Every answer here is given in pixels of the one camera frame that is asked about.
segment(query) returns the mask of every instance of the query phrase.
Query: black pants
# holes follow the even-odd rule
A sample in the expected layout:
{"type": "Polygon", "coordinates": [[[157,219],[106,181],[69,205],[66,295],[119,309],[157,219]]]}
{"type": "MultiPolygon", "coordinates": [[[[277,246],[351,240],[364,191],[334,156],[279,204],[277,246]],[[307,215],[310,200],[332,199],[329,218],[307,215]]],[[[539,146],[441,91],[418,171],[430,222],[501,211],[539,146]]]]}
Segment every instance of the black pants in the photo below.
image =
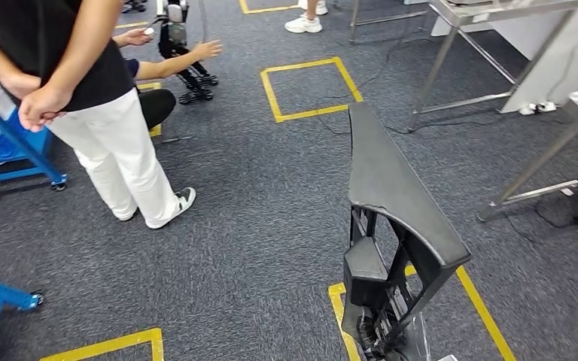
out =
{"type": "Polygon", "coordinates": [[[161,124],[174,110],[176,98],[167,89],[149,90],[138,94],[148,129],[161,124]]]}

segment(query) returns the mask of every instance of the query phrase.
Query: clasped hands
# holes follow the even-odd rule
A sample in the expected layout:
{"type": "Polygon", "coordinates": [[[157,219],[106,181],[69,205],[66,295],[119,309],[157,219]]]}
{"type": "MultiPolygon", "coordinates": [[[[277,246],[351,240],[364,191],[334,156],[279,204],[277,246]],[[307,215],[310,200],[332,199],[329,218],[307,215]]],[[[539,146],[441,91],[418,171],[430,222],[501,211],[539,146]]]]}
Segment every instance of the clasped hands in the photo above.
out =
{"type": "Polygon", "coordinates": [[[41,78],[15,71],[0,77],[3,87],[21,100],[19,121],[23,128],[40,132],[65,113],[62,109],[71,99],[71,91],[57,89],[50,83],[41,87],[41,78]]]}

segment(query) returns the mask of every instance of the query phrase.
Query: white pants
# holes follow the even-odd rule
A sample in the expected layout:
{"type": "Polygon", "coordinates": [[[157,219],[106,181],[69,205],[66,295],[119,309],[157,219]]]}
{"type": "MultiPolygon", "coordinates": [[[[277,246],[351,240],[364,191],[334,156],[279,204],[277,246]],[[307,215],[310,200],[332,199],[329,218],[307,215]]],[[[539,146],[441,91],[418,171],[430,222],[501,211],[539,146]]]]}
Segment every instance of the white pants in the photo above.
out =
{"type": "Polygon", "coordinates": [[[140,208],[149,226],[162,226],[178,211],[135,89],[107,104],[67,113],[48,128],[74,148],[117,218],[129,219],[140,208]]]}

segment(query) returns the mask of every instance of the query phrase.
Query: hand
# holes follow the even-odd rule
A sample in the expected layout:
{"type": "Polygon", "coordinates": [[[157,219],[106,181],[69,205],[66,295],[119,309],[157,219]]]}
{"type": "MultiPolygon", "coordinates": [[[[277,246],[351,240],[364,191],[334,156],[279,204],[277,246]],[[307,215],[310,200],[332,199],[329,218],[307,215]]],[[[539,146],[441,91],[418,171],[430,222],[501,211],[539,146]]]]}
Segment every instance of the hand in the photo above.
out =
{"type": "Polygon", "coordinates": [[[16,72],[1,77],[0,83],[10,94],[23,99],[41,86],[41,78],[16,72]]]}
{"type": "Polygon", "coordinates": [[[129,45],[135,45],[140,47],[151,41],[151,37],[145,34],[145,28],[143,29],[132,29],[123,34],[125,42],[129,45]]]}
{"type": "Polygon", "coordinates": [[[218,56],[218,54],[223,51],[223,45],[220,40],[210,41],[208,43],[198,43],[191,51],[203,60],[218,56]]]}
{"type": "Polygon", "coordinates": [[[56,117],[63,115],[63,109],[70,101],[71,92],[55,89],[52,86],[28,94],[19,107],[19,121],[23,128],[39,132],[56,117]]]}

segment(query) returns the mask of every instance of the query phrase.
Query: white sneaker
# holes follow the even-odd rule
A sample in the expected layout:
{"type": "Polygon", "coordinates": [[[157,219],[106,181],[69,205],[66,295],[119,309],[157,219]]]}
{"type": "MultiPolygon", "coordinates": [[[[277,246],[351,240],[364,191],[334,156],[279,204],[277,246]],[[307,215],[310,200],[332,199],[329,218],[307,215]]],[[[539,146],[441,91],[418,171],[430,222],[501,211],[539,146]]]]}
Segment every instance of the white sneaker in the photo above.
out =
{"type": "MultiPolygon", "coordinates": [[[[307,0],[298,0],[298,7],[306,11],[308,3],[309,2],[307,0]]],[[[327,2],[325,0],[318,0],[318,3],[315,6],[315,14],[325,15],[328,12],[329,10],[327,9],[327,2]]]]}
{"type": "Polygon", "coordinates": [[[181,193],[176,193],[178,197],[178,210],[165,222],[161,222],[160,224],[149,224],[149,222],[145,222],[151,229],[159,229],[164,227],[169,221],[173,220],[174,218],[180,216],[185,212],[191,205],[193,201],[196,200],[196,191],[194,188],[185,188],[181,193]]]}
{"type": "Polygon", "coordinates": [[[309,20],[306,17],[299,17],[285,23],[284,28],[289,32],[300,34],[303,32],[320,32],[322,30],[322,25],[320,24],[320,19],[318,17],[313,20],[309,20]]]}

